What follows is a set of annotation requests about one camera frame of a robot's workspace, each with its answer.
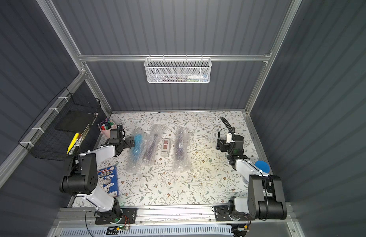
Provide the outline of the white tape dispenser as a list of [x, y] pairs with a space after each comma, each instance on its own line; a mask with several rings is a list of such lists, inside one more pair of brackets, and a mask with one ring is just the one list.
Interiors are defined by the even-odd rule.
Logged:
[[161, 148], [161, 156], [168, 157], [170, 154], [171, 148], [171, 140], [169, 138], [165, 138], [162, 141], [162, 148]]

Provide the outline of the blue liquid glass bottle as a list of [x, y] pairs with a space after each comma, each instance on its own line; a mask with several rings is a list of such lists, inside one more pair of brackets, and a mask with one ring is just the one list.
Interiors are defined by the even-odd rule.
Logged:
[[142, 134], [136, 134], [134, 136], [134, 140], [135, 140], [135, 147], [133, 147], [133, 150], [132, 150], [132, 160], [133, 162], [137, 162], [138, 159], [139, 159], [139, 156], [141, 154], [141, 145], [142, 145], [142, 142], [143, 142], [143, 135]]

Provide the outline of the dark purple labelled bottle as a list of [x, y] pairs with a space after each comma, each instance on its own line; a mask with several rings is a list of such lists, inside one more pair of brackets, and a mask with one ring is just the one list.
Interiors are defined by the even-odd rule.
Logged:
[[146, 161], [151, 161], [153, 155], [155, 155], [157, 138], [158, 138], [158, 134], [154, 133], [153, 137], [151, 137], [151, 140], [149, 141], [148, 145], [146, 146], [146, 150], [145, 150], [145, 153], [143, 156]]

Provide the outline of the purple liquid glass bottle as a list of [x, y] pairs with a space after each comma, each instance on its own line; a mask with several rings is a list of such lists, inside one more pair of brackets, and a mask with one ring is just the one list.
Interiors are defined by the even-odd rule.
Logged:
[[185, 157], [185, 131], [180, 130], [177, 133], [175, 155], [177, 160], [183, 160]]

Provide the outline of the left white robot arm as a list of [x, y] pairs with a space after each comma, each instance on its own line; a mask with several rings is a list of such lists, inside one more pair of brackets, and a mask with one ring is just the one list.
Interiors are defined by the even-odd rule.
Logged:
[[124, 149], [135, 146], [133, 137], [127, 137], [123, 125], [110, 130], [110, 138], [104, 145], [85, 153], [67, 156], [64, 174], [59, 185], [62, 193], [82, 197], [94, 205], [97, 223], [118, 223], [123, 212], [118, 200], [99, 187], [97, 165], [109, 158], [116, 157]]

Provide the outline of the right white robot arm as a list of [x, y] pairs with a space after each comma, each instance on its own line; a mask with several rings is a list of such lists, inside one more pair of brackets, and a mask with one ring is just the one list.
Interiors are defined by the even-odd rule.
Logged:
[[244, 155], [244, 137], [230, 132], [226, 139], [218, 133], [217, 149], [226, 152], [229, 165], [240, 174], [248, 185], [246, 197], [231, 197], [224, 211], [217, 211], [223, 219], [266, 221], [268, 219], [284, 220], [287, 217], [287, 206], [279, 176], [270, 175]]

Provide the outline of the pink marker cup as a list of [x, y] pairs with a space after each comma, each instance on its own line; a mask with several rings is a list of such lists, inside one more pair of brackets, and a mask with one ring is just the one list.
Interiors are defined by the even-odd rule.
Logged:
[[115, 131], [117, 126], [112, 120], [106, 118], [98, 124], [98, 128], [101, 134], [105, 135], [107, 138], [111, 138], [111, 131]]

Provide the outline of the blue-lid pencil jar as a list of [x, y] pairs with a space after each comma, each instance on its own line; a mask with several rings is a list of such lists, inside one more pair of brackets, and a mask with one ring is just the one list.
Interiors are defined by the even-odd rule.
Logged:
[[266, 162], [264, 162], [264, 161], [256, 161], [256, 162], [255, 162], [255, 166], [256, 166], [259, 170], [263, 171], [264, 173], [267, 173], [267, 174], [269, 174], [269, 173], [270, 173], [270, 166], [269, 166], [269, 164], [268, 164], [268, 163], [266, 163]]

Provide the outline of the blue sticker sheet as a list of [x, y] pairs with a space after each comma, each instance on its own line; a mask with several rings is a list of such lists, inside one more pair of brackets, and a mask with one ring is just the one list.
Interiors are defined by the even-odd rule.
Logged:
[[97, 171], [98, 185], [108, 195], [116, 198], [118, 191], [118, 176], [116, 166], [109, 166]]

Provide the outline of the yellow highlighter in basket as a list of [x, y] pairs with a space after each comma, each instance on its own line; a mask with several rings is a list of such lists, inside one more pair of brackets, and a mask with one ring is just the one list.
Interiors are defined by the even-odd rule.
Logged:
[[71, 152], [71, 150], [74, 148], [75, 144], [77, 143], [77, 141], [80, 139], [81, 135], [80, 133], [76, 133], [72, 139], [72, 141], [70, 142], [70, 145], [67, 149], [67, 154], [69, 154]]

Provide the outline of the black notebook in basket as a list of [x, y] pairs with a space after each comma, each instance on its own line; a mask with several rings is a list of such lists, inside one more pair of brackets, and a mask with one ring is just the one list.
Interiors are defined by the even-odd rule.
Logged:
[[96, 120], [95, 113], [69, 111], [55, 126], [58, 131], [82, 134]]

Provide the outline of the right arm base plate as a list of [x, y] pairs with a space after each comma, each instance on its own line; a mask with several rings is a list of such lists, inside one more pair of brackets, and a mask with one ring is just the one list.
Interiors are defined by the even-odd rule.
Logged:
[[254, 220], [249, 213], [229, 211], [227, 205], [215, 205], [211, 208], [215, 214], [215, 220], [218, 222], [226, 221], [252, 221]]

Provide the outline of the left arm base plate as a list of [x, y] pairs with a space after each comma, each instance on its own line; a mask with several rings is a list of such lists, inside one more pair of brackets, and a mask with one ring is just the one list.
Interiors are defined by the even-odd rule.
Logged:
[[118, 213], [116, 211], [97, 212], [95, 214], [96, 225], [115, 225], [115, 224], [134, 224], [137, 216], [137, 208], [122, 208]]

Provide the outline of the aluminium front rail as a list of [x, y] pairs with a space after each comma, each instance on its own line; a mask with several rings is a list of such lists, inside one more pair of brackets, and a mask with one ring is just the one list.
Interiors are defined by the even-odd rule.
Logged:
[[[135, 223], [131, 226], [156, 225], [199, 225], [199, 224], [235, 224], [246, 223], [245, 220], [216, 220], [212, 204], [188, 205], [142, 205], [137, 206]], [[52, 227], [96, 227], [93, 207], [61, 208]]]

